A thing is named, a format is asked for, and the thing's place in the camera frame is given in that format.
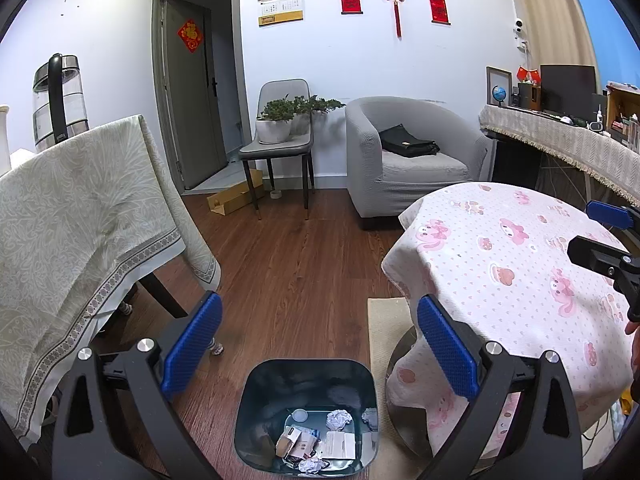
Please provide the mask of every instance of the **curtain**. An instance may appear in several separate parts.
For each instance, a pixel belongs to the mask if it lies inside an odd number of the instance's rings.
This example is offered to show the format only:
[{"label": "curtain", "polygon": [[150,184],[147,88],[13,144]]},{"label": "curtain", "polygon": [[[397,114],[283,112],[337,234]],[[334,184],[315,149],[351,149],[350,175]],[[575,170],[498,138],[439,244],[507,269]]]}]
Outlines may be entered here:
[{"label": "curtain", "polygon": [[530,70],[541,64],[576,64],[596,67],[600,75],[587,22],[578,0],[515,0],[525,22]]}]

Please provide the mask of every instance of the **hand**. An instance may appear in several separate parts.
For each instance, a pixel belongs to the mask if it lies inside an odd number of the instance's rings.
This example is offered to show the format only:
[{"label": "hand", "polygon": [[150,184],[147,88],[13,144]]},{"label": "hand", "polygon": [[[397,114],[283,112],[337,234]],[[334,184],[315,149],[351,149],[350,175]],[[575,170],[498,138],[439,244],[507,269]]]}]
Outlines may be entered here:
[{"label": "hand", "polygon": [[640,367],[640,330],[638,330],[639,326],[640,323],[632,323],[629,321],[625,327],[625,334],[631,335],[634,332],[636,333],[636,335],[634,336],[634,342],[631,346],[631,369],[633,370],[634,375]]}]

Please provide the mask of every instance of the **black screen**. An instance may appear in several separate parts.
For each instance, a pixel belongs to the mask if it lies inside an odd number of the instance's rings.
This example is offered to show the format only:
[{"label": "black screen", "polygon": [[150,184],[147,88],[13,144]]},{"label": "black screen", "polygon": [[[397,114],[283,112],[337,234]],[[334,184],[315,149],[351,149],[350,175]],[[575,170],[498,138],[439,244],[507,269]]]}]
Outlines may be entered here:
[{"label": "black screen", "polygon": [[594,121],[591,95],[596,93],[596,70],[583,65],[541,65],[542,109],[563,116]]}]

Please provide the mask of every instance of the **metal screw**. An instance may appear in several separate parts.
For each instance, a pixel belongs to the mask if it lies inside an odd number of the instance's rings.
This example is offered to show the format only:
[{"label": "metal screw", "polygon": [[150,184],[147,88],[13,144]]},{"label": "metal screw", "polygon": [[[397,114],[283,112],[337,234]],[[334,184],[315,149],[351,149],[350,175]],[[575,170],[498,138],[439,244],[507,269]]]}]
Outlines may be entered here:
[{"label": "metal screw", "polygon": [[489,341],[484,345],[484,349],[491,355],[498,355],[502,353],[502,345],[495,341]]},{"label": "metal screw", "polygon": [[545,359],[550,363],[557,363],[560,360],[560,356],[553,350],[547,350],[545,352]]},{"label": "metal screw", "polygon": [[93,353],[94,352],[89,347],[81,348],[78,352],[78,359],[80,359],[81,361],[86,361],[89,357],[91,357]]},{"label": "metal screw", "polygon": [[156,346],[156,343],[154,343],[153,339],[149,339],[148,337],[141,339],[136,345],[138,350],[140,350],[141,352],[149,352],[149,350],[151,350],[154,346]]}]

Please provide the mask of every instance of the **wooden floor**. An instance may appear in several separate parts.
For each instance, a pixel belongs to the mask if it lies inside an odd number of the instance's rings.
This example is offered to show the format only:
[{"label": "wooden floor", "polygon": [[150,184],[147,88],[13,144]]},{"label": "wooden floor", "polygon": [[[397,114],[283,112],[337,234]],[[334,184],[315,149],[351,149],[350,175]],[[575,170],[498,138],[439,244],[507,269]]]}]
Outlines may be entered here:
[{"label": "wooden floor", "polygon": [[[225,353],[201,364],[174,408],[225,480],[272,478],[234,451],[247,375],[271,358],[350,358],[368,366],[367,298],[400,296],[380,263],[401,229],[362,231],[346,190],[316,191],[308,221],[301,191],[260,200],[261,221],[251,206],[223,217],[209,211],[204,196],[184,201],[222,266],[225,315],[216,338]],[[202,294],[181,258],[156,275],[186,310]],[[108,338],[155,336],[170,319],[144,290],[133,305],[131,318],[119,320]],[[145,463],[162,470],[142,435],[137,444]]]}]

